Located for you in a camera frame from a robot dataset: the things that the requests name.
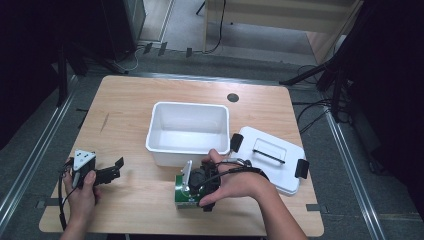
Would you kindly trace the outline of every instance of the person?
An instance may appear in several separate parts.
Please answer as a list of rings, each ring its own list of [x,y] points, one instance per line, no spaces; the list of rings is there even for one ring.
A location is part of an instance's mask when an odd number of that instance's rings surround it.
[[[215,149],[211,149],[202,161],[220,163],[224,159],[225,157],[219,155]],[[224,172],[232,167],[236,166],[220,164],[218,165],[218,171]],[[95,173],[90,172],[84,180],[84,187],[75,190],[69,196],[71,216],[69,225],[61,239],[84,238],[89,220],[94,212],[96,194],[91,191],[94,180]],[[72,191],[69,174],[65,177],[64,182],[66,192],[69,193]],[[269,240],[307,239],[305,233],[281,200],[275,186],[257,173],[242,172],[221,176],[221,186],[215,192],[204,196],[200,200],[199,206],[202,207],[224,198],[238,197],[251,197],[256,200]]]

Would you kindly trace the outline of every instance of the gray carpet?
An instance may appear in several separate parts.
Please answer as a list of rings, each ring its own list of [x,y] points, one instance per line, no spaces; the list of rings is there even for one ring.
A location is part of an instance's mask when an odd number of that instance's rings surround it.
[[[220,56],[195,55],[186,58],[185,53],[167,51],[158,56],[158,50],[148,54],[139,52],[139,65],[130,75],[142,73],[179,74],[235,79],[250,79],[247,83],[276,85],[278,80],[290,79],[297,75],[300,66],[276,62],[234,59]],[[68,156],[78,135],[84,112],[77,108],[89,109],[101,79],[110,74],[102,66],[92,61],[85,77],[79,77],[75,97],[50,142],[30,185],[15,210],[1,239],[58,239],[59,234],[42,233],[38,223],[43,209],[36,208],[37,201],[50,197],[58,175],[57,170]],[[132,68],[136,62],[129,57],[119,63]],[[320,95],[314,85],[299,84],[290,88],[292,101],[314,102]],[[55,109],[57,92],[54,92],[34,113],[12,139],[0,151],[2,185],[1,197],[13,184],[20,168],[32,151],[43,126]],[[303,109],[294,106],[296,114]],[[314,120],[322,113],[321,107],[311,108],[302,116],[299,128]],[[353,128],[342,125],[346,139],[355,156],[361,177],[380,216],[381,224],[388,239],[424,239],[423,222],[416,214],[404,187],[391,176],[376,176],[370,173],[367,156],[357,139]],[[302,134],[310,173],[313,179],[318,203],[322,208],[325,233],[317,239],[370,239],[370,234],[362,216],[358,201],[352,190],[346,168],[325,118],[317,121]],[[105,234],[89,234],[87,239],[106,239]]]

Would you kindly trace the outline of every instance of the person's right hand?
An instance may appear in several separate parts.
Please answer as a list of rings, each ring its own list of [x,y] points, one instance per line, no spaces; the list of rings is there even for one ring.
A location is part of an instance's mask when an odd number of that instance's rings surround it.
[[[217,164],[224,159],[225,157],[219,155],[215,149],[211,149],[208,155],[202,161],[212,161]],[[239,166],[235,164],[220,164],[218,166],[218,171],[225,172],[228,169],[234,167]],[[257,198],[259,197],[261,191],[276,191],[272,190],[272,188],[275,189],[274,185],[272,185],[267,179],[257,173],[242,172],[227,174],[221,177],[221,186],[218,188],[218,190],[203,197],[199,202],[199,206],[203,207],[228,197],[252,197],[258,200]]]

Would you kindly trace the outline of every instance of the wooden tabletop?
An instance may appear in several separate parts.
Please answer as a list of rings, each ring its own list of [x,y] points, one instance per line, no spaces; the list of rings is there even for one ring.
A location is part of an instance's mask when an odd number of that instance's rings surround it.
[[[228,101],[230,93],[236,93],[239,101]],[[200,208],[176,209],[174,181],[181,168],[157,166],[145,147],[153,105],[159,101],[225,105],[230,113],[231,135],[250,126],[302,147],[290,95],[284,87],[105,77],[70,156],[75,149],[95,151],[96,169],[113,166],[120,157],[124,157],[125,165],[120,178],[100,185],[103,196],[89,231],[265,236],[259,207],[250,198],[221,200],[209,213]],[[57,188],[52,197],[57,197]],[[307,204],[317,204],[310,175],[301,180],[294,196],[281,198],[308,236],[323,234],[320,212],[306,208]],[[69,217],[68,205],[65,213]],[[57,206],[46,207],[39,224],[41,231],[61,232],[58,216]]]

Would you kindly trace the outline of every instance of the wooden table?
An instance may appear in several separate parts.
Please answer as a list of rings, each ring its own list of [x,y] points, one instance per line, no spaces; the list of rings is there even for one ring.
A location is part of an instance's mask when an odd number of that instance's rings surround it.
[[[240,100],[229,102],[229,93],[236,93]],[[89,231],[265,236],[260,210],[250,198],[224,199],[210,213],[200,208],[176,209],[174,180],[181,168],[157,166],[145,148],[153,105],[159,101],[222,104],[230,112],[231,133],[251,126],[302,146],[289,92],[284,87],[105,77],[70,155],[77,148],[95,151],[97,169],[112,166],[120,157],[124,157],[125,165],[120,178],[100,186],[103,197]],[[52,197],[57,197],[57,188]],[[310,175],[301,180],[296,195],[281,198],[308,236],[323,234],[320,212],[306,209],[306,204],[317,204]],[[69,216],[67,205],[65,211]],[[58,215],[58,207],[46,207],[40,229],[62,231]]]
[[[224,22],[307,31],[317,63],[325,60],[341,35],[348,34],[363,3],[363,0],[226,1]],[[208,22],[220,23],[223,3],[223,0],[205,1],[204,51]]]

